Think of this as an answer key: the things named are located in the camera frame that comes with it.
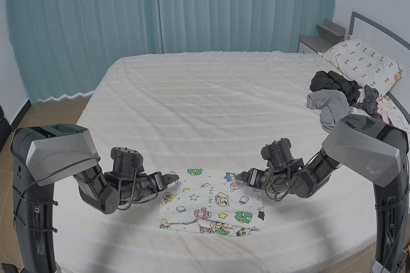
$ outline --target robotic arm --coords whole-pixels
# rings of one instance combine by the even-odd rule
[[[306,165],[302,158],[293,158],[290,147],[287,138],[267,144],[261,154],[268,161],[268,168],[251,168],[238,174],[237,179],[250,187],[269,190],[275,201],[287,194],[309,198],[343,163],[373,182],[377,250],[372,272],[400,272],[406,260],[402,249],[409,193],[407,133],[382,121],[350,114],[336,124],[320,151]]]
[[[147,175],[132,149],[111,149],[113,170],[103,173],[90,131],[78,125],[22,128],[15,132],[14,222],[23,258],[22,273],[61,272],[54,259],[54,183],[74,176],[83,201],[104,214],[154,200],[176,182],[176,174]]]

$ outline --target tile floor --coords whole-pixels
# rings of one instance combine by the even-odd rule
[[[57,123],[77,123],[89,97],[78,96],[73,99],[49,100],[38,102],[30,108],[18,127],[41,126]],[[10,153],[8,138],[0,152],[0,263],[14,264],[23,267],[17,236],[13,228],[13,156]],[[410,243],[410,228],[407,230],[406,244]],[[324,270],[322,273],[369,273],[371,261],[376,251],[375,245],[359,251],[355,255]],[[406,272],[410,271],[407,261]]]

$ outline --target gray headboard frame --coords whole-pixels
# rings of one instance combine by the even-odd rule
[[[353,33],[353,25],[355,23],[355,18],[358,18],[364,22],[366,22],[369,25],[372,25],[373,27],[377,28],[378,30],[382,31],[384,34],[387,34],[390,36],[392,39],[396,40],[398,43],[406,47],[407,49],[410,50],[410,43],[398,36],[397,34],[393,33],[391,30],[388,30],[387,28],[381,26],[380,24],[374,22],[373,20],[356,13],[355,11],[352,12],[352,16],[350,19],[350,28],[349,28],[349,35],[352,35]],[[410,114],[407,112],[407,110],[400,104],[400,102],[390,93],[387,92],[386,95],[390,97],[395,105],[397,106],[398,109],[403,113],[404,117],[406,118],[407,122],[410,123]]]

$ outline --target pile of clothes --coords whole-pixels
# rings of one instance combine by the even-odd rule
[[[356,81],[349,81],[334,71],[318,71],[310,90],[313,93],[307,96],[306,107],[322,110],[320,122],[328,133],[340,119],[355,112],[354,108],[363,109],[370,117],[391,124],[387,113],[377,103],[379,92],[367,84],[362,88]]]

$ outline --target bed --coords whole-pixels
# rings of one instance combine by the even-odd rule
[[[350,34],[372,41],[370,26],[386,35],[380,45],[396,49],[390,31],[356,13],[352,21]],[[405,71],[408,52],[393,53]],[[78,124],[90,129],[104,171],[112,169],[114,146],[138,150],[147,173],[263,168],[260,149],[280,137],[307,161],[327,136],[320,111],[306,108],[318,70],[335,67],[318,54],[279,51],[121,58]],[[406,129],[404,77],[386,106],[392,122]],[[346,167],[312,198],[290,195],[274,203],[263,195],[265,226],[243,238],[159,229],[157,201],[104,215],[84,204],[77,188],[73,178],[55,185],[54,249],[63,272],[318,272],[376,240],[372,184]]]

